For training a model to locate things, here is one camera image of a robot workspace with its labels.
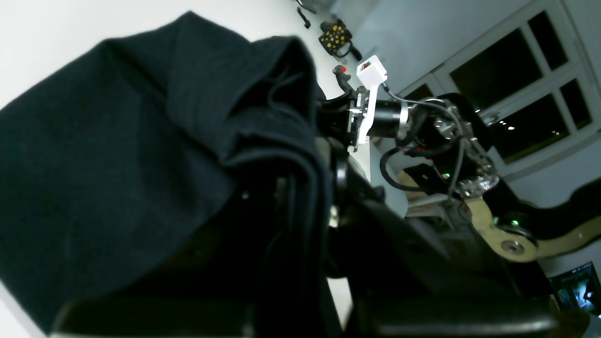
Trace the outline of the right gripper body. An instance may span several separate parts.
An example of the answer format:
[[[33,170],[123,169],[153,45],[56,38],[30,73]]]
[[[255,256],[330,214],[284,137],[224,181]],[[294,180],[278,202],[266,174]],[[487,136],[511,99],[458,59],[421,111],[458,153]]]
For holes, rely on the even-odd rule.
[[[366,144],[370,138],[402,140],[411,127],[410,107],[396,100],[374,101],[373,121],[369,126],[370,93],[363,86],[352,91],[348,104],[347,144]]]

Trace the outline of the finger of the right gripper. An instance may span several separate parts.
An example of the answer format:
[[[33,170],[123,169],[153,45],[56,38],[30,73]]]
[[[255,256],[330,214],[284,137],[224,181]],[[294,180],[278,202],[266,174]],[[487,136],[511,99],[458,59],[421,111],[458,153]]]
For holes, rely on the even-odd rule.
[[[357,94],[354,90],[334,99],[317,103],[317,127],[321,135],[337,141],[358,139],[358,118],[354,112]]]

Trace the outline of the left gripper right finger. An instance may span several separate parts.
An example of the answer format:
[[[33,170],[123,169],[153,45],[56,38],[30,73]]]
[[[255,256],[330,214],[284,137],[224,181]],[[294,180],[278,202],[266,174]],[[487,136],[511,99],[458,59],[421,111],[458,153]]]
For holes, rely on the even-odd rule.
[[[385,205],[339,141],[324,141],[335,201],[325,271],[345,277],[352,309],[344,338],[549,338],[546,301],[520,297],[504,276],[452,265]]]

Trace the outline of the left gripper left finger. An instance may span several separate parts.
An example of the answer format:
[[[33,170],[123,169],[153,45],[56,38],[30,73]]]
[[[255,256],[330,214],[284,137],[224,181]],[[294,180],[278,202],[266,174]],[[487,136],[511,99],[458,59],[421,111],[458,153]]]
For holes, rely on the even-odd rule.
[[[66,305],[53,338],[253,336],[269,251],[287,204],[284,177],[239,188],[159,267],[105,297]]]

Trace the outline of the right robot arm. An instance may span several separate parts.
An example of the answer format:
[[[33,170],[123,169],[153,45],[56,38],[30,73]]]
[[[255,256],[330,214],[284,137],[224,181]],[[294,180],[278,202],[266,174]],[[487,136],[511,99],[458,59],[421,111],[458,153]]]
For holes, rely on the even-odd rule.
[[[490,132],[460,95],[379,100],[361,86],[318,101],[317,109],[320,128],[352,149],[362,131],[392,139],[379,161],[384,180],[397,190],[463,201],[484,242],[509,261],[556,257],[600,239],[599,180],[556,207],[519,200],[487,154]]]

